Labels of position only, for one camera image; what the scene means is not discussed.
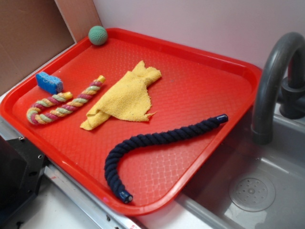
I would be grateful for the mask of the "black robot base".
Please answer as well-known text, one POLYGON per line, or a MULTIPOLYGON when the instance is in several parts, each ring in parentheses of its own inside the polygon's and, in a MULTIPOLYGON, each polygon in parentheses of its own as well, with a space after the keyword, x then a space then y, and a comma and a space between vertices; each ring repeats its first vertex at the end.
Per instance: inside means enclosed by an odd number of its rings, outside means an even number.
POLYGON ((0 138, 0 227, 39 192, 45 155, 27 139, 0 138))

